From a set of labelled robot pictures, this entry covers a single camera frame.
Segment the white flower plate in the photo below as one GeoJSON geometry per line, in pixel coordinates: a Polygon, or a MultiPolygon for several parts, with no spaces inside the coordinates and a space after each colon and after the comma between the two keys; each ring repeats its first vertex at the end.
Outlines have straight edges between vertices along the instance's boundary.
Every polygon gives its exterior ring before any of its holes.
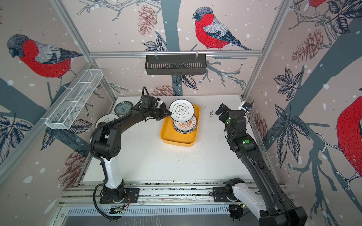
{"type": "Polygon", "coordinates": [[[177,122],[187,122],[191,120],[195,114],[193,104],[185,99],[178,99],[171,103],[169,111],[172,113],[171,118],[177,122]]]}
{"type": "Polygon", "coordinates": [[[105,123],[108,123],[108,122],[112,122],[112,121],[115,121],[119,119],[119,116],[116,115],[116,114],[107,114],[107,115],[104,115],[102,117],[100,117],[96,124],[95,124],[95,129],[98,127],[98,125],[101,123],[101,122],[105,122],[105,123]]]}

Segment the yellow plastic bin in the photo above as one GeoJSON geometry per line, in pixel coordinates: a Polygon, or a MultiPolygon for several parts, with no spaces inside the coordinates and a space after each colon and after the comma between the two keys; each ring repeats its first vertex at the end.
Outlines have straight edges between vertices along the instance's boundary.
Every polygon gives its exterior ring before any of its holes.
{"type": "Polygon", "coordinates": [[[195,108],[194,116],[198,121],[196,130],[190,134],[181,134],[174,129],[173,119],[171,117],[167,117],[160,132],[160,137],[165,143],[181,147],[191,147],[194,145],[198,136],[200,107],[198,105],[193,106],[195,108]]]}

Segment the orange sunburst plate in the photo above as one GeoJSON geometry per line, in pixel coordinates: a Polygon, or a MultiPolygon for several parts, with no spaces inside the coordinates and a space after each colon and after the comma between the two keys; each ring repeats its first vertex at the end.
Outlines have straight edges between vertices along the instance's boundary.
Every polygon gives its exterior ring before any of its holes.
{"type": "Polygon", "coordinates": [[[173,121],[173,127],[183,131],[189,131],[197,127],[198,121],[195,116],[193,116],[189,121],[186,122],[177,122],[173,121]]]}

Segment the small green patterned plate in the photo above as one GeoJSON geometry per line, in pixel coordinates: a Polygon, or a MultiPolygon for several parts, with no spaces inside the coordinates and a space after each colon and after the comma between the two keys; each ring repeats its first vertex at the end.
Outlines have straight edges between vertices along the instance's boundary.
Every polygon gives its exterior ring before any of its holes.
{"type": "Polygon", "coordinates": [[[123,116],[128,114],[133,108],[132,102],[129,101],[123,101],[118,104],[116,104],[114,108],[114,112],[118,116],[123,116]]]}

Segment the dark rim plate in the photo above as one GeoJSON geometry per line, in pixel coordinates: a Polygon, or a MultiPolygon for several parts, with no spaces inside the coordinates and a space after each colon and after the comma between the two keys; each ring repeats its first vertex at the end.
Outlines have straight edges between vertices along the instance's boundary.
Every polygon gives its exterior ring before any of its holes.
{"type": "Polygon", "coordinates": [[[192,133],[193,131],[196,130],[196,128],[192,129],[192,130],[189,130],[189,131],[183,131],[183,130],[179,130],[177,128],[174,128],[177,132],[181,133],[181,134],[190,134],[192,133]]]}

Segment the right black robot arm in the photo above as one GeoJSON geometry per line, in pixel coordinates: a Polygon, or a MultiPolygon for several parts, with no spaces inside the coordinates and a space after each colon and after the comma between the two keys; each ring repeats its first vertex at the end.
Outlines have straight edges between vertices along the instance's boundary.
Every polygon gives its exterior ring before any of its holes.
{"type": "Polygon", "coordinates": [[[220,104],[216,115],[224,123],[224,136],[237,157],[246,166],[261,196],[249,190],[240,178],[230,179],[224,189],[214,187],[214,201],[241,201],[258,219],[260,226],[303,226],[307,213],[303,207],[297,207],[284,193],[275,177],[268,169],[259,146],[247,134],[246,112],[251,104],[242,104],[241,109],[231,110],[220,104]]]}

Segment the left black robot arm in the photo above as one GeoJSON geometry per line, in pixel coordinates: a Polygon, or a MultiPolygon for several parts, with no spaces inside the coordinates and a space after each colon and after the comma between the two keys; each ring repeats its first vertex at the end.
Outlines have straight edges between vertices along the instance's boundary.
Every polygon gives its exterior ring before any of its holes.
{"type": "Polygon", "coordinates": [[[117,202],[123,200],[126,196],[118,162],[113,161],[113,158],[120,153],[123,132],[139,122],[146,121],[148,118],[159,121],[171,115],[172,113],[161,99],[143,95],[125,116],[98,124],[90,137],[89,146],[92,157],[100,161],[103,169],[105,179],[102,184],[102,192],[104,195],[117,202]]]}

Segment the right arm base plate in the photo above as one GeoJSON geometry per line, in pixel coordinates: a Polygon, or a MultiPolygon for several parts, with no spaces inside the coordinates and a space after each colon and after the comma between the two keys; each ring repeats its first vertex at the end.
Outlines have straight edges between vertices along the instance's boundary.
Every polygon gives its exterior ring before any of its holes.
{"type": "Polygon", "coordinates": [[[232,193],[226,187],[213,187],[212,194],[214,202],[235,202],[236,199],[232,198],[232,193]]]}

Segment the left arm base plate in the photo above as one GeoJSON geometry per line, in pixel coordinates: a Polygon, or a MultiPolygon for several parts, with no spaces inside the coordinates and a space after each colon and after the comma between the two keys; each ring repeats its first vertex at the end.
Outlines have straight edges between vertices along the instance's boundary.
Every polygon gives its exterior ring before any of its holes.
{"type": "Polygon", "coordinates": [[[137,203],[139,188],[110,189],[104,187],[100,194],[101,204],[137,203]]]}

